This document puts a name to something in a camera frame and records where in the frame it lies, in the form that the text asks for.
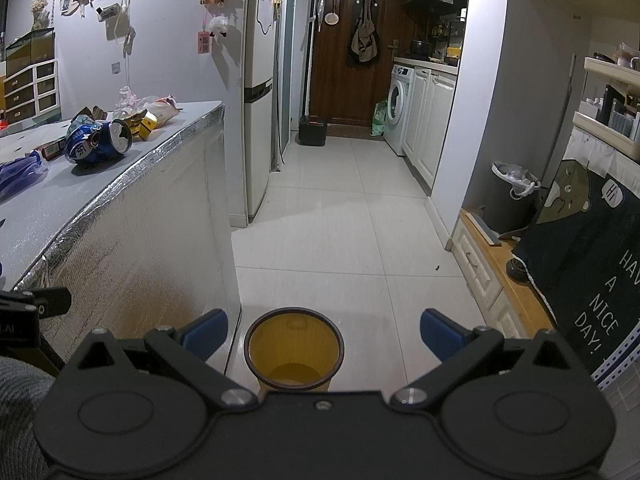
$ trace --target white drawer front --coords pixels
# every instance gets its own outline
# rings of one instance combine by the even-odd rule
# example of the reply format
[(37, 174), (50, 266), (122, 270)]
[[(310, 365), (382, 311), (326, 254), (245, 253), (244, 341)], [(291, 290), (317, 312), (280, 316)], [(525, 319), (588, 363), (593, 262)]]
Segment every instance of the white drawer front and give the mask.
[(528, 338), (527, 331), (522, 326), (518, 314), (514, 311), (507, 294), (503, 291), (494, 306), (490, 310), (490, 315), (494, 319), (492, 323), (505, 337)]
[(454, 232), (453, 244), (453, 255), (465, 275), (482, 315), (489, 321), (489, 309), (500, 294), (502, 285), (461, 221)]

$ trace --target washing machine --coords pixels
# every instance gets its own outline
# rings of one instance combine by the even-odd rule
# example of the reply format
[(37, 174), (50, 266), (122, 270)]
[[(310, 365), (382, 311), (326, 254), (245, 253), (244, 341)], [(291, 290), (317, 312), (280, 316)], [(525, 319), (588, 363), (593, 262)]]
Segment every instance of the washing machine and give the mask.
[(415, 70), (407, 66), (395, 65), (391, 71), (391, 88), (389, 89), (386, 109), (385, 140), (398, 155), (404, 156), (402, 142), (406, 135), (409, 121), (412, 87), (415, 81)]

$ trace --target crushed blue can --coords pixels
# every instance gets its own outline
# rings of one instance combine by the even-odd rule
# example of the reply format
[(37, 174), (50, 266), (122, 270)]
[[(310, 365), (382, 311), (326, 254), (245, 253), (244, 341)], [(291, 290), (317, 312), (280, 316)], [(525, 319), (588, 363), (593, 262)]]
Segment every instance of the crushed blue can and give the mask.
[(76, 164), (92, 165), (119, 158), (133, 143), (131, 129), (124, 121), (109, 123), (78, 116), (69, 127), (65, 141), (65, 156)]

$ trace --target purple plastic bag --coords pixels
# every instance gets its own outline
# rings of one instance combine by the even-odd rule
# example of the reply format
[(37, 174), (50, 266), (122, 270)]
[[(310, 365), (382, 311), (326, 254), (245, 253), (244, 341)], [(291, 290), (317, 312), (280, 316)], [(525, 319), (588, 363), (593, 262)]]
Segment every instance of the purple plastic bag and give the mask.
[(48, 170), (38, 152), (0, 164), (0, 202), (28, 188)]

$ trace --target brown bin rim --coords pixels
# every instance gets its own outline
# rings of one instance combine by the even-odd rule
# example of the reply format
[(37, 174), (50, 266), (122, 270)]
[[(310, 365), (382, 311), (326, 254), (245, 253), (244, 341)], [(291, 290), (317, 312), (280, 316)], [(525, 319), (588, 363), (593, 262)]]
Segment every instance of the brown bin rim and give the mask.
[[(329, 371), (329, 373), (325, 375), (323, 378), (318, 379), (317, 381), (311, 384), (304, 384), (301, 386), (292, 386), (291, 384), (281, 384), (281, 383), (277, 383), (276, 381), (268, 380), (263, 374), (261, 374), (258, 371), (258, 368), (255, 367), (254, 363), (251, 360), (251, 356), (249, 355), (249, 342), (251, 341), (251, 337), (254, 334), (255, 329), (258, 328), (258, 326), (261, 323), (265, 322), (267, 319), (270, 319), (271, 317), (280, 316), (281, 314), (306, 314), (307, 316), (315, 317), (320, 321), (326, 323), (326, 325), (332, 330), (332, 332), (334, 332), (334, 335), (338, 339), (338, 348), (339, 348), (338, 359), (335, 362), (335, 365), (331, 369), (331, 371)], [(310, 310), (308, 308), (302, 308), (299, 306), (286, 306), (284, 308), (277, 308), (275, 310), (271, 310), (266, 314), (264, 314), (263, 316), (260, 316), (258, 319), (256, 319), (252, 323), (246, 335), (244, 336), (244, 360), (246, 361), (246, 364), (248, 365), (249, 370), (251, 370), (252, 374), (254, 374), (254, 376), (260, 379), (260, 381), (262, 381), (267, 386), (270, 386), (271, 388), (274, 388), (276, 390), (299, 390), (301, 392), (308, 391), (308, 390), (315, 390), (316, 388), (319, 388), (323, 384), (333, 379), (334, 375), (338, 373), (338, 370), (342, 366), (342, 362), (344, 361), (344, 339), (342, 339), (342, 334), (338, 330), (338, 327), (335, 326), (334, 322), (331, 321), (327, 316), (323, 316), (319, 312), (316, 312), (315, 310)]]

